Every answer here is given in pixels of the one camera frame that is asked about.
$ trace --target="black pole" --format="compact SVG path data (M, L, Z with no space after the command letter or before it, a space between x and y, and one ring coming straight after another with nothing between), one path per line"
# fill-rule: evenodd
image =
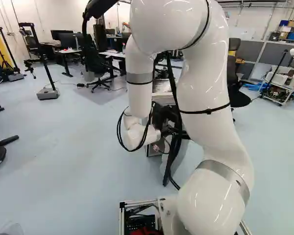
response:
M279 64L278 64L278 66L276 67L276 69L275 69L275 71L274 71L274 73L273 73L273 75L272 75L270 81L269 81L268 84L266 85L266 88L262 91L260 98L264 97L265 91L268 91L269 85L270 85L270 83L272 82L272 80L273 80L273 78L274 78L276 72L278 71L279 67L281 66L281 64L282 64L282 62L283 62L283 60L284 60L284 57L286 56L286 53L288 53L288 50L284 50L284 51L283 51L282 58L281 58L281 60L280 60L280 62L279 62Z
M20 69L18 68L18 66L17 66L17 64L16 64L16 62L15 62L15 60L14 60L14 57L13 57L13 54L12 54L12 52L11 52L11 50L10 50L10 47L9 47L9 45L8 45L8 42L6 41L5 36L4 36L4 34L3 34L2 27L0 27L0 33L1 33L1 36L2 36L2 38L3 38L3 40L4 40L5 46L6 46L6 48L8 49L8 52L9 52L9 54L10 54L10 57L11 57L13 63L14 63L14 67L15 67L14 70L17 71L18 73L20 73Z
M34 36L34 39L35 39L35 42L37 44L37 48L38 48L38 52L39 52L39 55L40 55L40 61L44 64L44 67L45 67L45 70L46 70L46 73L47 73L47 76L49 78L49 81L50 81L50 84L51 84L51 87L54 91L56 91L56 88L54 86L54 82L52 80L52 77L51 77L51 74L49 72L49 69L48 69L48 66L47 66L47 63L46 63L46 60L44 58L44 54L42 52L42 49L41 49L41 46L39 44L39 41L38 41L38 37L37 37L37 34L36 34L36 31L35 31L35 26L33 23L19 23L19 26L20 27L23 27L23 26L29 26L32 33L33 33L33 36Z

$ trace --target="desk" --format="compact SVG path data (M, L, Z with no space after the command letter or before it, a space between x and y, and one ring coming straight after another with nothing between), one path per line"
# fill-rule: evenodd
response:
M104 51L104 52L100 52L99 54L101 55L109 55L109 56L112 56L113 58L116 58L116 59L125 59L125 54L123 54L123 52L110 52L110 51Z
M125 65L125 54L123 54L123 52L111 52L111 51L104 51L104 52L100 52L100 55L108 55L111 56L113 59L116 60L120 60L119 61L119 69L123 70L124 72L121 72L121 76L126 74L126 65Z
M61 44L58 43L52 43L52 42L46 42L46 43L39 43L42 50L43 54L45 54L48 58L48 60L54 60L54 50L55 49L61 49Z
M66 60L66 55L67 54L81 54L82 50L60 50L60 51L56 51L56 53L61 54L62 58L63 58L63 62L64 62L64 68L65 68L65 72L63 72L63 75L66 75L68 77L73 77L73 75L70 74L69 71L69 67L68 67L68 62Z

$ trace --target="black strap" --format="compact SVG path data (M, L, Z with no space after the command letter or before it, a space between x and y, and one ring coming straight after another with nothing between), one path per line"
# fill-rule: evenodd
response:
M128 81L126 81L126 82L129 84L133 84L133 85L146 85L146 84L152 83L153 80L151 80L150 82L144 82L144 83L136 83L136 82L128 82Z
M190 111L190 112L180 110L180 112L183 114L208 114L208 115L210 115L212 112L224 109L229 105L230 105L230 102L228 102L227 104L220 106L218 108L214 108L214 109L206 109L206 110L202 110L202 111Z

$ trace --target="cardboard box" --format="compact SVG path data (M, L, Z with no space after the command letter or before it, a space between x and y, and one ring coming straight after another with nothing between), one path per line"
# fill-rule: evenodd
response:
M289 34L288 32L281 32L279 39L286 39L288 37L288 34Z
M288 26L289 26L289 27L294 27L294 21L289 21Z

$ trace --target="light stand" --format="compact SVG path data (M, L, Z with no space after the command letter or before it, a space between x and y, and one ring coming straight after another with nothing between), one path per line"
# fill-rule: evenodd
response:
M52 88L43 88L41 89L38 93L37 93L37 97L39 100L45 100L45 99L57 99L59 96L60 96L60 92L55 88L54 86L54 82L52 80L52 77L51 77L51 74L50 74L50 71L48 69L48 66L47 66L47 63L46 63L46 60L45 60L45 57L44 57L44 54L42 52L42 48L39 44L39 41L38 41L38 37L37 37L37 34L36 34L36 31L35 31L35 26L33 23L19 23L19 27L30 27L32 33L33 33L33 37L35 39L35 42L36 42L36 45L37 45L37 48L38 48L38 53L40 55L40 61L44 64L44 67L45 67L45 70L46 70L46 73L47 73L47 76L48 76L48 79L50 81L50 85Z
M11 70L11 71L17 73L17 74L11 74L11 75L8 75L8 78L9 78L9 81L10 81L10 82L17 81L17 80L21 80L21 79L24 78L24 75L21 74L20 69L18 68L18 66L17 66L17 64L16 64L16 62L15 62L15 60L14 60L14 57L13 57L13 55L12 55L12 52L11 52L10 47L9 47L9 45L8 45L8 42L6 41L5 36L4 36L4 34L3 34L2 27L0 27L0 34L1 34L2 38L3 38L3 41L4 41L4 43L5 43L5 46L6 46L6 48L8 49L8 52L9 52L9 54L10 54L10 57L11 57L11 59L12 59L12 61L13 61L14 66L15 66L15 67L13 68L13 67L12 67L12 66L11 66L6 60L5 60L4 56L2 55L2 53L1 53L1 51L0 51L0 55L1 55L1 57L2 57L2 65L1 65L1 67L3 68L3 65L5 65L7 69L9 69L9 70Z

